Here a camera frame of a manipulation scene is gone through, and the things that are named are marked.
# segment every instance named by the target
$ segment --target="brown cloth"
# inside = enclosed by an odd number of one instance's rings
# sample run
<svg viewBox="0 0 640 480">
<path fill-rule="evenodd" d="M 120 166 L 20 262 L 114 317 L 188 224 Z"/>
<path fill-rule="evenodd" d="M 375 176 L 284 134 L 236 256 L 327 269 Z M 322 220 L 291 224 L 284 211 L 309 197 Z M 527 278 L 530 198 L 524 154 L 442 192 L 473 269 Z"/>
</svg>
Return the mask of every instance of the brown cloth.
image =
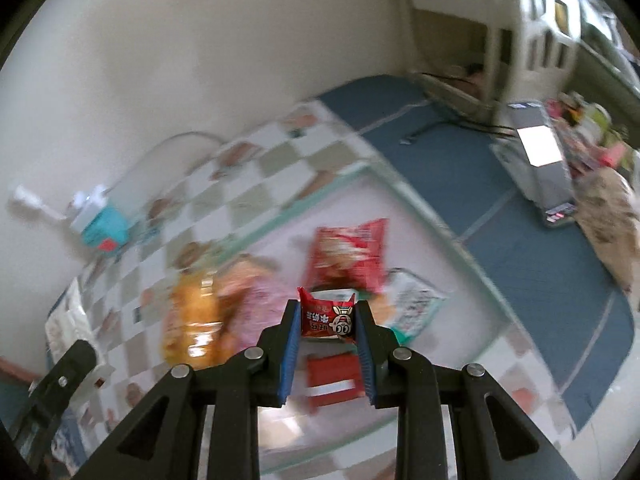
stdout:
<svg viewBox="0 0 640 480">
<path fill-rule="evenodd" d="M 633 192 L 611 168 L 600 168 L 577 192 L 575 219 L 596 255 L 626 290 L 633 282 L 633 262 L 640 256 Z"/>
</svg>

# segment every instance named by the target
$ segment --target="white floor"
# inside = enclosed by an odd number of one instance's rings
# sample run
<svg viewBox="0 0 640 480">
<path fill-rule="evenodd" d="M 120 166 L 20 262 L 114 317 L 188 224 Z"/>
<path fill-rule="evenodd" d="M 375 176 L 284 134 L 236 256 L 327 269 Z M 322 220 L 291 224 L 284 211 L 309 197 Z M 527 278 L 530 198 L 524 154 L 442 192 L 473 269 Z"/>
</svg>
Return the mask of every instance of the white floor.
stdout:
<svg viewBox="0 0 640 480">
<path fill-rule="evenodd" d="M 640 266 L 631 305 L 638 306 Z M 562 454 L 580 480 L 612 480 L 640 440 L 640 322 L 629 357 L 590 423 Z"/>
</svg>

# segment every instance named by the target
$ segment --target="white wall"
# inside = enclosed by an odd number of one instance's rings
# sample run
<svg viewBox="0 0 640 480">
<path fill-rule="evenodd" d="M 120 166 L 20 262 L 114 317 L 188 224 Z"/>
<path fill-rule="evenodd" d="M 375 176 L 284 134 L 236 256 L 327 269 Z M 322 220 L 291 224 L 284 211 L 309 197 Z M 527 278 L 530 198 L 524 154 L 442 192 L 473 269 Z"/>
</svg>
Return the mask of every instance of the white wall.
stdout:
<svg viewBox="0 0 640 480">
<path fill-rule="evenodd" d="M 229 138 L 398 72 L 398 32 L 395 0 L 48 0 L 0 72 L 0 202 L 20 182 L 63 208 L 171 134 Z M 82 254 L 12 206 L 0 233 L 0 354 L 42 370 L 46 311 Z"/>
</svg>

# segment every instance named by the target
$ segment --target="triangular cutout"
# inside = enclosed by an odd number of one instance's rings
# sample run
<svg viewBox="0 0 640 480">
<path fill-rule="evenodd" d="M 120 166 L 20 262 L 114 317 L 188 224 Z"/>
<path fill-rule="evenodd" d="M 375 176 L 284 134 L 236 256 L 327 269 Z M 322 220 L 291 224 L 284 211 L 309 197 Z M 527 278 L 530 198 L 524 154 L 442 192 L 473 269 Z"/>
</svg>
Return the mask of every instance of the triangular cutout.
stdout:
<svg viewBox="0 0 640 480">
<path fill-rule="evenodd" d="M 498 399 L 488 396 L 486 406 L 489 409 L 498 449 L 503 460 L 509 462 L 538 451 L 540 446 L 533 436 L 509 414 Z"/>
<path fill-rule="evenodd" d="M 156 450 L 156 441 L 168 406 L 169 397 L 158 399 L 116 448 L 118 452 L 140 460 L 151 460 Z"/>
</svg>

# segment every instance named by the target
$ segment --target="gray electronic device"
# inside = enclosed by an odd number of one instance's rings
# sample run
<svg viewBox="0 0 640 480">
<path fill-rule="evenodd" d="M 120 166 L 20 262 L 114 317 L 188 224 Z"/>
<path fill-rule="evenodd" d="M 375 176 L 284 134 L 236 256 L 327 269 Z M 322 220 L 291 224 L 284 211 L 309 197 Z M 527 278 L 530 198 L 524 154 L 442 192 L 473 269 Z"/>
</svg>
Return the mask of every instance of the gray electronic device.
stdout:
<svg viewBox="0 0 640 480">
<path fill-rule="evenodd" d="M 544 105 L 537 101 L 510 103 L 504 115 L 516 138 L 496 146 L 498 159 L 524 196 L 536 203 L 547 227 L 572 221 L 571 174 Z"/>
</svg>

